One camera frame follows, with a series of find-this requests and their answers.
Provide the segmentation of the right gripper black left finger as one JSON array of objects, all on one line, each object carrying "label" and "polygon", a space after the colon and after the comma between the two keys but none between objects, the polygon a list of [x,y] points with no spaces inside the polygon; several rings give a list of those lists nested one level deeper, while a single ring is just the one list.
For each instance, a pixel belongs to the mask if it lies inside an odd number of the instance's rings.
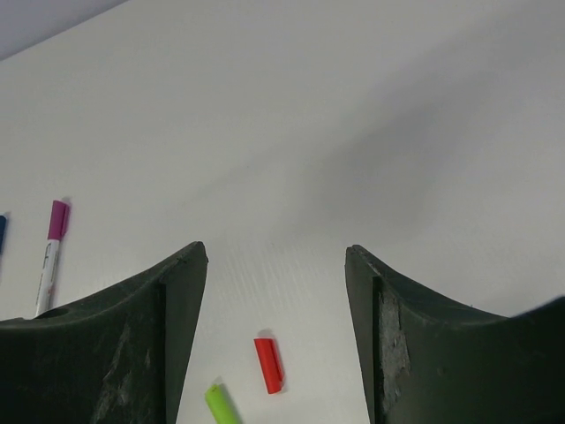
[{"label": "right gripper black left finger", "polygon": [[2,321],[2,422],[175,422],[206,278],[193,242],[83,299]]}]

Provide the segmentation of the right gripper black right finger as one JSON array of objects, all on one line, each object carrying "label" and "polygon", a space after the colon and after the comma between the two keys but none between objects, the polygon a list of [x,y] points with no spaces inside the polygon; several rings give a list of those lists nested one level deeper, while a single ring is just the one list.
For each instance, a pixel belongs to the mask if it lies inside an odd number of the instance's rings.
[{"label": "right gripper black right finger", "polygon": [[491,314],[359,245],[346,251],[345,281],[372,423],[563,422],[563,298]]}]

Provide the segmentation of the purple ended white pen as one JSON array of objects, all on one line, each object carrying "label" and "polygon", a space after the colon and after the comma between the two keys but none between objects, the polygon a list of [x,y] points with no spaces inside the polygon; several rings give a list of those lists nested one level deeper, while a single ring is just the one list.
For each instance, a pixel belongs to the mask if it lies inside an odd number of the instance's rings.
[{"label": "purple ended white pen", "polygon": [[35,303],[36,316],[47,312],[50,308],[52,292],[57,276],[57,264],[62,240],[47,240],[42,262],[39,289]]}]

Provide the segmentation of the purple pen cap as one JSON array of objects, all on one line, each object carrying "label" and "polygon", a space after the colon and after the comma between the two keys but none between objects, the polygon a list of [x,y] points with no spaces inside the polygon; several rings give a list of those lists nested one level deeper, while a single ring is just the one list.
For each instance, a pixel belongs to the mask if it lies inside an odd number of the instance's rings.
[{"label": "purple pen cap", "polygon": [[67,232],[71,206],[66,201],[53,201],[47,240],[61,241]]}]

